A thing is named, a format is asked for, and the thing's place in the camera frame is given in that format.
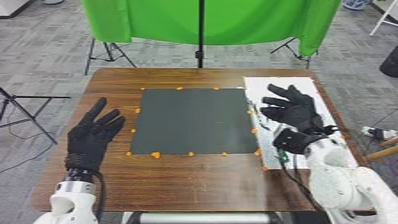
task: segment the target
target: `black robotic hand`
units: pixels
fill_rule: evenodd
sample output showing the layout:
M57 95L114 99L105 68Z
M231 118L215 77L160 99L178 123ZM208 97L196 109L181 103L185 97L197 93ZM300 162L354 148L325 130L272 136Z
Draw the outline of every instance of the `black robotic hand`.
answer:
M274 121L297 127L302 133L324 132L324 121L316 113L311 96L300 93L293 85L290 85L288 89L283 89L270 84L268 90L288 100L263 98L263 103L272 105L260 109L263 115Z
M107 98L101 97L82 121L68 133L68 157L66 168L78 168L100 172L109 143L123 129L125 117L119 110L94 121L107 106Z

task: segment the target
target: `cable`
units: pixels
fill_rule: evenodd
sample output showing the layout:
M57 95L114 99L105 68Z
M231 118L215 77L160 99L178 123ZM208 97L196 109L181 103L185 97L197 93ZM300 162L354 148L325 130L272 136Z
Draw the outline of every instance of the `cable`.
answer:
M13 108L13 111L11 111L11 114L9 114L9 117L7 117L7 122L9 122L9 123L11 123L11 116L13 116L13 114L14 114L14 111L16 111L16 107ZM16 135L16 134L13 133L13 129L11 129L11 126L9 126L9 134L11 134L16 138L27 140L27 139L30 139L30 138L34 138L34 137L39 137L39 135L43 135L45 133L39 133L39 134L36 134L36 135L32 135L32 136L29 136L29 137L21 137L20 135ZM16 167L20 167L29 161L32 161L34 159L37 159L37 158L41 157L41 155L46 153L46 151L52 149L52 146L53 146L53 143L50 144L48 148L39 152L39 154L37 154L30 159L23 160L14 166L11 166L9 168L5 168L5 169L0 171L0 174L5 173L9 170L13 170Z
M11 113L9 113L9 116L7 116L7 123L11 123L11 116L13 116L14 112L16 112L16 106L14 106L13 111L11 111ZM27 140L27 139L37 137L39 135L43 135L45 133L41 132L39 134L34 134L34 135L29 136L29 137L21 137L21 136L13 132L11 125L9 125L9 134L11 134L16 138Z
M283 167L283 172L284 172L284 174L286 174L290 180L297 183L299 188L302 189L300 192L302 192L302 195L304 195L304 197L306 197L306 199L308 199L308 201L309 201L309 203L311 203L311 205L313 205L313 207L315 207L315 210L316 210L318 212L324 212L322 206L318 205L318 203L316 203L316 201L315 201L315 199L313 199L311 191L309 191L308 187L304 186L302 182L300 182L300 181L293 178L293 176L290 175L290 172L288 172L288 169L286 169L286 166L284 166L281 157L277 158L277 161L279 161L279 164L281 164L281 167Z
M29 161L32 161L34 159L39 158L39 156L46 153L46 151L52 149L52 146L53 146L53 143L50 144L48 148L41 151L41 153L27 160L23 160L14 166L11 166L9 168L5 168L2 171L0 171L0 174L4 172L7 172L11 169L14 169L16 167L20 167Z
M105 208L105 200L107 200L107 184L103 180L103 174L100 172L94 172L94 176L101 183L101 192L100 192L100 201L98 201L98 210L96 210L96 219L100 222L103 217L103 208Z

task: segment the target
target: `tripod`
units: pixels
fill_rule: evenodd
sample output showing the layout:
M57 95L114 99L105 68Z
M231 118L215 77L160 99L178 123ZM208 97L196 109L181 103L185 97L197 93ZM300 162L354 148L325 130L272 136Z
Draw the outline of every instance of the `tripod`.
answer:
M293 51L293 49L292 49L292 47L290 47L290 43L292 43L292 41L293 41L295 39L297 39L297 37L293 37L293 38L286 41L286 43L277 47L277 49L270 52L270 54L274 54L274 53L281 50L281 48L286 47L286 48L290 49L290 51L292 51L292 54L293 54L295 58L297 58L300 61L306 61L306 62L308 62L306 69L309 69L311 56L309 56L308 59L306 59L304 56L299 55L299 54L295 53L295 51Z
M128 55L126 55L125 51L121 50L121 47L119 47L119 45L117 45L116 43L105 43L105 42L103 42L103 47L105 47L105 53L103 53L103 54L109 55L109 58L107 58L107 59L100 58L100 56L101 56L103 54L101 54L100 56L93 57L94 47L96 47L96 38L93 38L93 40L91 40L91 50L89 50L89 58L87 58L87 63L85 63L85 71L84 71L84 75L89 74L91 61L93 61L93 60L101 60L101 61L107 61L107 62L116 62L117 59L125 57L126 60L128 60L128 63L130 63L132 66L137 68L137 66L135 66L135 64L133 64L133 61L132 61L132 59L130 59L130 57L128 57ZM117 50L117 51L119 51L119 53L121 53L121 56L119 56L119 57L114 57L112 50Z
M23 115L25 115L25 119L21 119L20 121L14 121L7 124L2 124L0 125L0 128L5 128L16 124L21 124L29 121L32 121L36 127L39 128L43 134L46 135L46 137L50 138L52 142L57 144L57 141L53 139L53 136L48 134L41 124L37 123L36 121L36 117L52 101L52 99L69 99L71 97L68 96L16 96L16 95L9 95L9 93L5 92L4 88L0 88L0 94L4 95L4 106L2 106L2 110L0 110L0 122L2 122L2 119L4 119L4 113L5 113L5 110L7 110L7 105L9 103L14 105L14 107L18 108L18 110L21 111ZM21 104L18 103L16 99L46 99L46 102L45 104L41 105L41 108L39 110L36 111L34 114L30 114L30 112L27 111L25 107L21 106Z

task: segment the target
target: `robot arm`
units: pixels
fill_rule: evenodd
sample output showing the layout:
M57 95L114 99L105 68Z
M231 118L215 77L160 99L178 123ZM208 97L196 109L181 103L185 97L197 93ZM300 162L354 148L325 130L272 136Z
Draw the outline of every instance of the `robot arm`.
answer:
M277 149L306 155L309 190L313 198L325 209L334 224L356 224L356 210L377 210L377 224L398 223L398 198L375 171L366 167L350 167L345 161L348 148L336 139L331 127L324 127L316 114L313 98L300 93L295 86L288 89L268 86L281 98L263 98L270 104L261 113L274 121L288 124L274 140Z
M96 202L96 186L84 181L62 181L50 198L52 212L48 212L34 224L98 224L93 213Z
M100 174L109 143L123 129L125 117L114 110L96 121L107 105L107 99L98 100L84 119L68 133L68 176L57 184L50 198L52 212L34 224L98 224L101 214L94 215L96 185L93 176Z
M347 149L331 138L308 146L309 189L315 200L332 223L361 223L345 211L373 208L375 223L393 224L398 222L398 197L375 171L366 167L348 167L345 155Z

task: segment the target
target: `light stand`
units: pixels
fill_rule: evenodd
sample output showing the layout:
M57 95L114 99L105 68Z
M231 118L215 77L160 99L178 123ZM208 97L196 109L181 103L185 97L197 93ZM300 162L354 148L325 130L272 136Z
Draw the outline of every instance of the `light stand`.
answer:
M109 55L109 58L107 58L107 59L100 58L100 56L101 56L103 54L101 54L98 57L93 57L94 47L96 47L96 38L93 38L93 40L91 40L91 50L89 50L89 58L87 58L87 64L85 64L85 72L84 72L84 75L89 74L91 61L93 61L93 60L101 60L101 61L107 61L107 62L116 62L117 59L125 57L126 60L128 60L128 62L130 62L130 64L132 64L132 66L137 68L137 66L135 66L135 64L133 64L133 61L132 61L132 59L130 59L130 57L128 57L128 55L126 55L125 51L121 50L121 47L117 46L116 43L105 43L105 42L103 42L103 47L105 47L105 53L103 53L103 54ZM117 51L119 51L119 53L121 53L121 56L119 56L119 57L114 57L112 50L117 50Z
M39 128L43 134L46 135L46 137L50 138L52 142L57 144L57 141L52 137L52 135L48 134L41 124L37 123L36 121L36 117L52 101L52 99L69 99L71 97L66 97L66 96L16 96L16 95L9 95L9 93L5 92L4 88L0 88L0 94L4 95L4 106L2 106L2 110L0 110L0 122L2 122L2 119L4 119L4 114L5 114L5 110L7 110L7 105L9 103L14 105L14 107L18 108L18 110L21 111L21 114L25 115L25 119L21 119L20 121L14 121L7 124L2 124L0 125L0 128L5 128L16 124L21 124L29 121L32 121L36 127ZM46 102L45 104L41 105L41 108L39 110L36 111L34 114L30 114L30 112L27 111L25 107L21 106L21 104L18 103L16 99L46 99Z
M308 59L306 59L304 56L299 55L299 54L295 53L295 51L293 51L293 49L292 49L292 47L290 47L290 43L292 43L292 41L293 41L295 39L297 39L297 38L293 37L293 38L286 41L286 43L277 47L277 49L270 52L270 54L274 54L274 53L281 50L281 48L286 47L286 48L290 49L292 53L293 53L295 58L297 58L300 61L306 61L306 62L308 62L306 69L309 69L311 56L309 56Z
M197 58L197 68L203 68L203 59L204 59L204 0L199 0L199 49L196 51Z

